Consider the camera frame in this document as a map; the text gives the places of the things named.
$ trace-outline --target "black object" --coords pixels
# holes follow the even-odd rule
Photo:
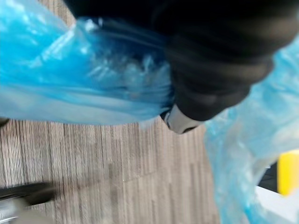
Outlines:
[[[258,186],[278,192],[277,181],[277,163],[275,163],[267,169]]]
[[[64,0],[76,18],[122,18],[170,37],[175,104],[204,121],[241,102],[296,36],[298,0]]]
[[[0,189],[0,200],[22,198],[28,205],[48,202],[54,199],[55,195],[55,187],[52,184],[45,182]]]
[[[7,124],[7,122],[9,122],[8,118],[1,118],[0,117],[0,128],[4,127]]]

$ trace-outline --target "yellow object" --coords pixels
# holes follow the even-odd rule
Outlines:
[[[278,192],[284,196],[299,189],[299,149],[281,154],[278,159]]]

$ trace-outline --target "blue plastic bag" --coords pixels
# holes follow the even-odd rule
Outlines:
[[[156,33],[99,18],[68,30],[34,0],[0,1],[0,33],[0,117],[114,125],[171,106]]]
[[[206,123],[222,224],[246,218],[252,224],[285,223],[262,208],[255,186],[282,152],[299,148],[299,37],[276,54],[275,63],[244,102]]]
[[[172,105],[164,37],[123,21],[70,30],[34,0],[0,1],[0,117],[123,124]],[[299,39],[240,105],[206,123],[223,224],[282,224],[255,196],[266,165],[299,146]]]

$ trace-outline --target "floor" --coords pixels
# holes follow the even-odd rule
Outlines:
[[[43,0],[68,24],[59,0]],[[0,130],[0,183],[51,181],[36,206],[56,224],[218,224],[203,128],[177,136],[148,128],[10,121]]]

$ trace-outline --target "gray carpet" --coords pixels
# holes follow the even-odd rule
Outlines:
[[[60,1],[42,2],[72,23]],[[203,132],[10,121],[0,183],[54,182],[56,201],[34,209],[57,224],[218,224]]]

